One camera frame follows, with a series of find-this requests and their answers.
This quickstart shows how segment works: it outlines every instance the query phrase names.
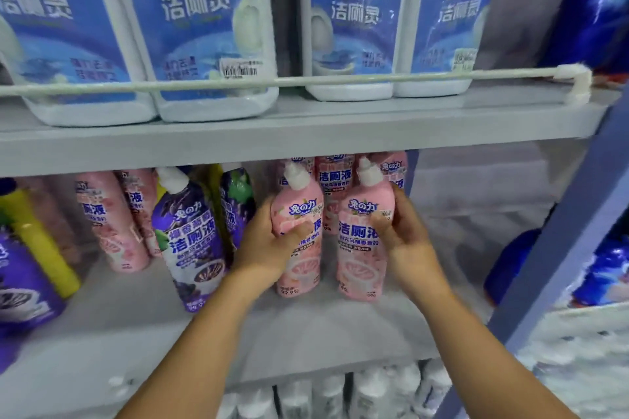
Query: shelf surface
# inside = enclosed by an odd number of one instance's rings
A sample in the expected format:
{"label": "shelf surface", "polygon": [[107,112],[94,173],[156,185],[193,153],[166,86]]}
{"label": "shelf surface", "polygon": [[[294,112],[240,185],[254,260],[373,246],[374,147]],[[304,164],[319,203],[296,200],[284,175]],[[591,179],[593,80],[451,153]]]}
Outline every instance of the shelf surface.
{"label": "shelf surface", "polygon": [[476,82],[458,97],[320,103],[287,89],[258,118],[101,128],[43,125],[19,98],[0,103],[0,176],[257,161],[589,137],[619,93],[563,104],[571,85]]}
{"label": "shelf surface", "polygon": [[[489,268],[512,238],[542,224],[549,207],[425,218],[451,285],[483,321],[493,312],[482,288]],[[334,280],[334,242],[326,239],[324,247],[323,280],[315,290],[291,300],[268,291],[256,302],[228,389],[437,356],[425,319],[390,279],[378,302],[348,300]],[[627,309],[629,304],[549,312],[532,338],[627,327]],[[122,275],[100,260],[64,314],[36,330],[0,375],[0,416],[22,419],[128,399],[191,318],[161,261]],[[126,386],[111,386],[114,378]]]}

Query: person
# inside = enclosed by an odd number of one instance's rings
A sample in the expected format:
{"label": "person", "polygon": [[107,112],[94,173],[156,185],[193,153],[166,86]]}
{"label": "person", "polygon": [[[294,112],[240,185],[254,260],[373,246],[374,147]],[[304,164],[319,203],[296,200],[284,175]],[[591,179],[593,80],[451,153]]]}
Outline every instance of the person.
{"label": "person", "polygon": [[[411,201],[394,189],[393,222],[379,212],[371,221],[388,252],[389,269],[428,321],[467,414],[472,419],[575,419],[463,305]],[[116,419],[215,417],[247,312],[279,279],[313,227],[303,223],[275,237],[271,201],[264,202],[245,231],[231,272]]]}

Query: white bottle on lower shelf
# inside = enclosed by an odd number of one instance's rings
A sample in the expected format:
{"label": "white bottle on lower shelf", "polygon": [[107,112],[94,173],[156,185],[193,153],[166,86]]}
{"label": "white bottle on lower shelf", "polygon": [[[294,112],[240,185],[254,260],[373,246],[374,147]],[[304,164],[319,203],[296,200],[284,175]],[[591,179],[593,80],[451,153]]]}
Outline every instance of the white bottle on lower shelf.
{"label": "white bottle on lower shelf", "polygon": [[384,368],[354,374],[349,419],[391,419],[391,379]]}
{"label": "white bottle on lower shelf", "polygon": [[243,419],[277,419],[273,389],[243,391],[238,395],[238,417]]}
{"label": "white bottle on lower shelf", "polygon": [[310,381],[294,381],[277,387],[283,419],[311,419],[313,385]]}
{"label": "white bottle on lower shelf", "polygon": [[223,400],[216,413],[216,419],[236,419],[236,404],[238,403],[238,394],[225,394]]}
{"label": "white bottle on lower shelf", "polygon": [[412,362],[394,369],[392,377],[392,399],[394,419],[406,418],[411,413],[411,405],[417,388],[420,387],[421,373],[417,363]]}
{"label": "white bottle on lower shelf", "polygon": [[345,376],[329,376],[313,382],[313,419],[343,419]]}
{"label": "white bottle on lower shelf", "polygon": [[420,389],[415,394],[413,411],[420,417],[430,417],[441,405],[452,386],[450,375],[441,358],[433,358],[424,367]]}

